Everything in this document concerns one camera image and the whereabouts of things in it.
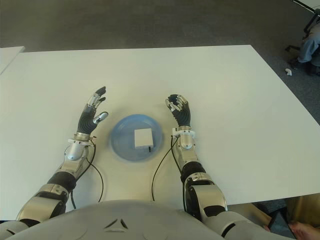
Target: wire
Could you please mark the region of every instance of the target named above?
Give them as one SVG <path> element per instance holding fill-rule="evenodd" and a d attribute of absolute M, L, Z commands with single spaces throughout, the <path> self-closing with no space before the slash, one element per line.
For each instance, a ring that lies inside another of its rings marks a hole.
<path fill-rule="evenodd" d="M 175 140 L 174 144 L 172 145 L 172 141 L 173 141 L 173 137 L 171 136 L 171 148 L 166 152 L 166 154 L 163 156 L 163 158 L 161 159 L 158 167 L 156 168 L 153 178 L 152 178 L 152 184 L 151 184 L 151 195 L 152 195 L 152 200 L 155 200 L 155 196 L 154 196 L 154 183 L 155 183 L 155 178 L 156 178 L 156 174 L 162 164 L 162 162 L 164 161 L 164 159 L 166 158 L 166 156 L 168 155 L 168 153 L 172 150 L 172 148 L 174 147 L 174 145 L 177 143 L 178 139 Z"/>
<path fill-rule="evenodd" d="M 186 196 L 185 196 L 185 185 L 184 185 L 184 183 L 182 183 L 182 199 L 183 199 L 183 209 L 186 212 L 187 208 L 186 208 Z"/>
<path fill-rule="evenodd" d="M 93 144 L 93 148 L 94 148 L 94 150 L 93 150 L 93 155 L 92 155 L 92 159 L 91 159 L 91 161 L 89 162 L 89 165 L 86 167 L 86 169 L 80 174 L 80 176 L 75 180 L 76 182 L 83 176 L 83 174 L 85 174 L 86 173 L 86 171 L 90 168 L 90 166 L 92 166 L 92 163 L 94 162 L 94 159 L 95 159 L 95 155 L 96 155 L 96 149 L 97 149 L 97 146 L 94 144 L 94 142 L 92 141 L 92 140 L 90 140 L 91 141 L 91 143 Z M 74 193 L 73 193 L 73 191 L 71 191 L 70 192 L 70 197 L 71 197 L 71 202 L 72 202 L 72 206 L 73 206 L 73 209 L 77 209 L 76 208 L 76 204 L 75 204 L 75 200 L 74 200 Z"/>
<path fill-rule="evenodd" d="M 98 168 L 93 164 L 91 163 L 91 166 L 94 167 L 94 169 L 98 172 L 98 174 L 100 175 L 100 178 L 101 178 L 101 184 L 102 184 L 102 187 L 101 187 L 101 195 L 100 195 L 100 198 L 98 200 L 98 203 L 100 203 L 101 199 L 102 199 L 102 196 L 103 196 L 103 193 L 104 193 L 104 179 L 102 178 L 102 175 L 100 173 L 100 171 L 98 170 Z"/>
<path fill-rule="evenodd" d="M 79 180 L 79 178 L 81 178 L 83 176 L 83 174 L 86 173 L 86 171 L 90 168 L 90 166 L 92 165 L 92 163 L 94 162 L 95 159 L 95 155 L 96 155 L 96 148 L 97 146 L 94 144 L 94 142 L 92 140 L 90 140 L 91 143 L 93 144 L 94 150 L 93 150 L 93 155 L 92 155 L 92 159 L 89 162 L 89 165 L 86 167 L 86 169 L 80 174 L 80 176 L 76 179 L 77 181 Z"/>
<path fill-rule="evenodd" d="M 178 165 L 178 162 L 177 162 L 177 159 L 175 157 L 175 153 L 174 153 L 174 150 L 173 150 L 173 145 L 172 145 L 172 142 L 173 142 L 173 138 L 171 138 L 171 153 L 172 153 L 172 156 L 173 156 L 173 159 L 174 159 L 174 162 L 176 164 L 176 167 L 178 168 L 179 172 L 180 172 L 180 175 L 182 174 L 182 171 Z M 184 183 L 182 183 L 182 201 L 183 201 L 183 209 L 184 211 L 186 212 L 187 211 L 187 208 L 186 208 L 186 196 L 185 196 L 185 185 Z"/>
<path fill-rule="evenodd" d="M 73 209 L 77 209 L 76 204 L 75 204 L 75 200 L 74 200 L 74 191 L 70 192 L 70 197 L 71 197 Z"/>
<path fill-rule="evenodd" d="M 174 162 L 175 162 L 175 164 L 176 164 L 176 167 L 178 168 L 178 170 L 179 170 L 179 172 L 180 172 L 180 175 L 181 175 L 182 172 L 181 172 L 181 169 L 180 169 L 180 167 L 179 167 L 179 165 L 178 165 L 177 159 L 176 159 L 175 154 L 174 154 L 174 149 L 173 149 L 174 146 L 172 145 L 173 140 L 174 140 L 174 138 L 171 137 L 171 153 L 172 153 Z"/>

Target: gray carpet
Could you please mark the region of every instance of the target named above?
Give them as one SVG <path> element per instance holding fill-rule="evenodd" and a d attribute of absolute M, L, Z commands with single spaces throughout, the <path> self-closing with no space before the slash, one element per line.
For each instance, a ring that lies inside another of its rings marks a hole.
<path fill-rule="evenodd" d="M 0 0 L 0 11 L 0 47 L 26 52 L 250 44 L 320 123 L 320 78 L 284 71 L 312 17 L 290 0 Z"/>

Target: silver forearm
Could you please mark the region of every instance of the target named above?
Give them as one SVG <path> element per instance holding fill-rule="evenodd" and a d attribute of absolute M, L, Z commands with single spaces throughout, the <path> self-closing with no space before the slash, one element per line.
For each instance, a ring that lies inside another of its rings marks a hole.
<path fill-rule="evenodd" d="M 196 155 L 195 132 L 190 126 L 175 128 L 172 135 L 178 137 L 174 146 L 181 181 L 185 187 L 186 210 L 201 221 L 227 210 L 225 196 L 206 173 Z"/>
<path fill-rule="evenodd" d="M 16 220 L 34 225 L 65 212 L 69 193 L 76 187 L 76 181 L 83 172 L 90 139 L 89 134 L 77 132 L 74 138 L 68 140 L 71 145 L 64 153 L 63 164 L 23 206 Z"/>

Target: white desk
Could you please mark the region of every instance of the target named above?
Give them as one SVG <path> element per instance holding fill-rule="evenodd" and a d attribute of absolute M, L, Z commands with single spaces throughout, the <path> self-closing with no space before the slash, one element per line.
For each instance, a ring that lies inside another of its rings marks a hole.
<path fill-rule="evenodd" d="M 89 96 L 107 86 L 110 116 L 93 132 L 103 200 L 151 200 L 151 180 L 177 124 L 165 97 L 190 103 L 197 154 L 229 204 L 320 192 L 320 126 L 249 45 L 21 53 L 0 80 L 1 215 L 14 219 L 63 161 Z M 115 124 L 146 114 L 165 140 L 153 159 L 127 162 L 110 148 Z M 78 182 L 78 207 L 93 204 L 94 169 Z M 155 181 L 155 199 L 182 208 L 171 156 Z"/>
<path fill-rule="evenodd" d="M 23 52 L 24 46 L 4 47 L 0 48 L 0 75 L 7 66 L 15 59 L 15 57 Z"/>

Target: small white cube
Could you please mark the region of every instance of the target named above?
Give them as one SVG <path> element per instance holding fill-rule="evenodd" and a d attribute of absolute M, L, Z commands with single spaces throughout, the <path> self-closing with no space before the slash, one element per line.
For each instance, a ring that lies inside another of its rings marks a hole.
<path fill-rule="evenodd" d="M 135 149 L 149 149 L 150 151 L 154 147 L 154 140 L 152 139 L 152 129 L 135 129 L 134 146 Z"/>

